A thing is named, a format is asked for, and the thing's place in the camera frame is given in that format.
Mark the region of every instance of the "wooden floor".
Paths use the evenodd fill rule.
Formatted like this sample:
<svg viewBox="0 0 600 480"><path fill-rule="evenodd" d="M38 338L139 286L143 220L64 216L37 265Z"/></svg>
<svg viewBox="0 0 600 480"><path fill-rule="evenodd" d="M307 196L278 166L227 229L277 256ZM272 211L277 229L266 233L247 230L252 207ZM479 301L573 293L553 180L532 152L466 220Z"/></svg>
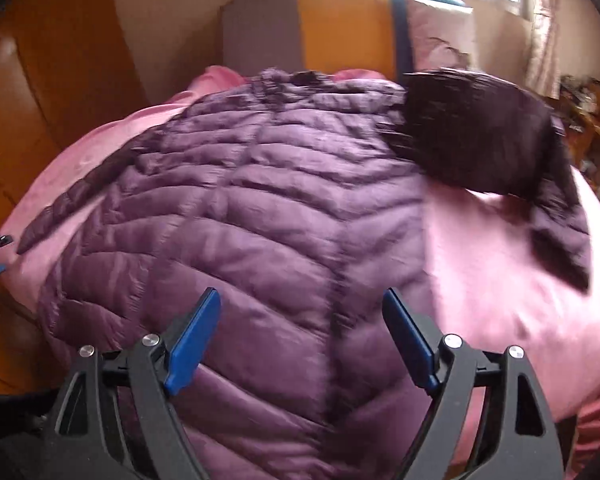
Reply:
<svg viewBox="0 0 600 480"><path fill-rule="evenodd" d="M64 370L31 314L0 289L0 394L22 394L58 386Z"/></svg>

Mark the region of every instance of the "pink curtain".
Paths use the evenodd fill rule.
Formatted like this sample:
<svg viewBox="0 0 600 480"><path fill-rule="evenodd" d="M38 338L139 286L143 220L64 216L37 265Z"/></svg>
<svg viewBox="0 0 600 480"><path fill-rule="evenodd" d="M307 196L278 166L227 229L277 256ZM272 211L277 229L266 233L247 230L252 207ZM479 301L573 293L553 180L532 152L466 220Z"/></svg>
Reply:
<svg viewBox="0 0 600 480"><path fill-rule="evenodd" d="M558 68L558 23L560 0L533 0L531 48L526 69L526 86L534 92L557 98L560 89Z"/></svg>

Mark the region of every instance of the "silver screw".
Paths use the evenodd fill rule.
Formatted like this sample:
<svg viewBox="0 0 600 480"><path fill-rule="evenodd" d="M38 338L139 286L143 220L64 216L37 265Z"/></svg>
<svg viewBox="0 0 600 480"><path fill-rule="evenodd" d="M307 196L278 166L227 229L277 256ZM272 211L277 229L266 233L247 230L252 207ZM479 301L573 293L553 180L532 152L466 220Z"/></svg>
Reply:
<svg viewBox="0 0 600 480"><path fill-rule="evenodd" d="M160 342L160 336L155 334L147 334L142 338L144 346L156 346Z"/></svg>
<svg viewBox="0 0 600 480"><path fill-rule="evenodd" d="M91 357L96 349L91 345L85 345L80 348L80 357Z"/></svg>
<svg viewBox="0 0 600 480"><path fill-rule="evenodd" d="M445 345L449 348L460 348L462 346L462 338L456 334L445 335Z"/></svg>
<svg viewBox="0 0 600 480"><path fill-rule="evenodd" d="M509 347L509 355L514 359L522 359L525 356L525 351L519 346L513 345Z"/></svg>

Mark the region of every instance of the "mattress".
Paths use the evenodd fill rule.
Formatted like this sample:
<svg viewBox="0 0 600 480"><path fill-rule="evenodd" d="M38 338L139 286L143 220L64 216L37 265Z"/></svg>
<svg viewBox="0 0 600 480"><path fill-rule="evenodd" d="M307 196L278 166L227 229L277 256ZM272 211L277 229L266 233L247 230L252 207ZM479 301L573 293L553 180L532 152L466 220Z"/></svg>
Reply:
<svg viewBox="0 0 600 480"><path fill-rule="evenodd" d="M381 75L347 71L335 77L361 76ZM17 256L18 238L42 208L126 140L165 122L199 97L243 81L227 68L210 67L167 103L101 126L62 152L32 184L1 229L16 240L0 250L0 264L8 267L1 279L12 296L36 311L48 270L101 197L95 197L24 256ZM540 266L526 232L525 202L455 189L433 180L429 180L426 193L427 272L438 324L444 332L461 335L474 348L502 352L510 344L523 346L556 420L574 415L600 392L600 203L575 170L574 178L591 236L592 280L587 293ZM472 400L458 460L470 452L480 405L478 394Z"/></svg>

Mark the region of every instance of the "purple puffer jacket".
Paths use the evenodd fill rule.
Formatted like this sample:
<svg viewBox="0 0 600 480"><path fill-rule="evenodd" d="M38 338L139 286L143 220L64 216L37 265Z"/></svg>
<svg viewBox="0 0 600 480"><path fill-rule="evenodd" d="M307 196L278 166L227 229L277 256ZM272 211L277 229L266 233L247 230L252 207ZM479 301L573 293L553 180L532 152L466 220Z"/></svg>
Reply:
<svg viewBox="0 0 600 480"><path fill-rule="evenodd" d="M423 176L394 155L410 149L403 107L391 82L267 71L147 130L24 233L20 252L108 186L46 280L42 326L56 345L126 348L213 286L218 329L175 398L211 478L388 478L429 400L382 293L434 317ZM582 212L562 187L554 233Z"/></svg>

